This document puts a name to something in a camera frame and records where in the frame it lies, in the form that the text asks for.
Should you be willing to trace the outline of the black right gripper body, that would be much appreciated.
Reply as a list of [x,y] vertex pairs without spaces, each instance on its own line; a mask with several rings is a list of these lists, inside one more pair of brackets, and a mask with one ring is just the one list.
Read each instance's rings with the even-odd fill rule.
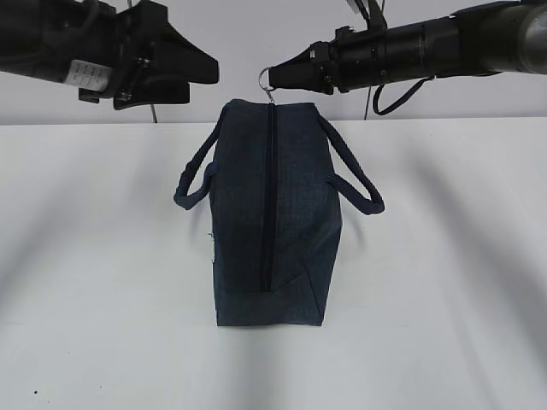
[[309,48],[310,62],[320,73],[322,84],[341,93],[387,82],[387,29],[356,31],[352,26],[335,30],[333,40],[316,42]]

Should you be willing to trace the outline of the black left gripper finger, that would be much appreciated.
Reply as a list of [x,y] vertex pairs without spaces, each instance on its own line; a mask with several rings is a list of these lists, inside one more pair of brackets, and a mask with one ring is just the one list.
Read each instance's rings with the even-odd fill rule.
[[179,79],[203,85],[219,82],[219,62],[184,38],[165,16],[149,18],[149,35],[153,79]]
[[114,110],[123,110],[144,105],[187,104],[189,101],[189,83],[158,83],[119,93],[114,98],[113,107]]

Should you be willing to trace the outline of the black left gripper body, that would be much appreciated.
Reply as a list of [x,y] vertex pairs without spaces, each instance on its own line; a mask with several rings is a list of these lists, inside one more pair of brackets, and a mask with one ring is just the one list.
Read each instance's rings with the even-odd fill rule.
[[150,76],[149,18],[168,20],[166,6],[140,1],[119,12],[102,1],[82,1],[72,7],[82,31],[69,46],[63,83],[79,89],[79,100],[114,101],[123,91],[171,83]]

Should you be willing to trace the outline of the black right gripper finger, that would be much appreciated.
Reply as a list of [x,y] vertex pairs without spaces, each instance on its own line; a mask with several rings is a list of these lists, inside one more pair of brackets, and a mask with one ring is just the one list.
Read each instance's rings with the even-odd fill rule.
[[315,90],[314,58],[315,44],[311,44],[298,56],[271,67],[268,72],[269,84],[276,89]]

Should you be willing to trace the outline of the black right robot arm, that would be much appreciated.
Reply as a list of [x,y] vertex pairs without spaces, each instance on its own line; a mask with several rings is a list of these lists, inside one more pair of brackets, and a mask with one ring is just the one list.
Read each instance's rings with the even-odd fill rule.
[[497,1],[388,27],[372,2],[368,28],[340,27],[268,70],[275,89],[331,95],[413,79],[546,73],[546,3]]

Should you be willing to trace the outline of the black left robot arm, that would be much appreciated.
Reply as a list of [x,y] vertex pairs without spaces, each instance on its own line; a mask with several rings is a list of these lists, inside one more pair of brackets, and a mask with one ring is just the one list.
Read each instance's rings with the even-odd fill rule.
[[81,101],[109,99],[116,110],[187,104],[191,84],[220,79],[218,61],[154,1],[121,12],[102,1],[3,1],[1,69],[76,87]]

